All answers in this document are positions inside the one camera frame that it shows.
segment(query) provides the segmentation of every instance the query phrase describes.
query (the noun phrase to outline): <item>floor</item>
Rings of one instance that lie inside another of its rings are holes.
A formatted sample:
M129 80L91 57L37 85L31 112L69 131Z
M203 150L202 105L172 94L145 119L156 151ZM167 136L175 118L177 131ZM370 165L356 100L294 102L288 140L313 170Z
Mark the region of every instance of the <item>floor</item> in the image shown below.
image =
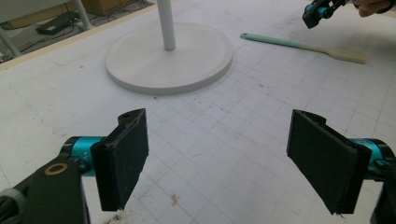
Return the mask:
M231 69L198 91L143 95L109 77L109 46L156 25L156 10L0 69L0 189L54 158L69 137L104 136L119 114L144 107L150 153L125 210L101 212L95 179L83 178L92 223L370 223L381 183L364 181L355 213L332 216L286 147L297 108L323 116L346 137L378 138L396 149L394 19L362 21L340 9L308 31L301 21L306 1L287 1L173 3L175 22L211 25L234 45ZM370 58L337 61L241 39L245 32L360 48Z
M97 27L106 24L110 21L114 21L118 18L129 15L131 13L134 13L145 7L152 6L153 4L156 4L156 1L138 0L132 2L132 4L131 2L128 2L127 4L128 5L121 7L120 9L110 13L107 16L98 16L98 15L93 15L91 13L87 13L88 18L91 24ZM35 30L36 27L50 20L52 19L41 21L32 24L31 26L23 27L20 29L6 30L6 34L11 38L12 43L14 43L14 45L17 46L17 49L20 52L26 54L29 52L33 52L37 49L42 49L46 46L57 43L70 36L77 35L82 32L81 29L78 27L77 23L65 28L56 35L42 35ZM0 40L0 63L7 62L9 60L12 60L10 51Z

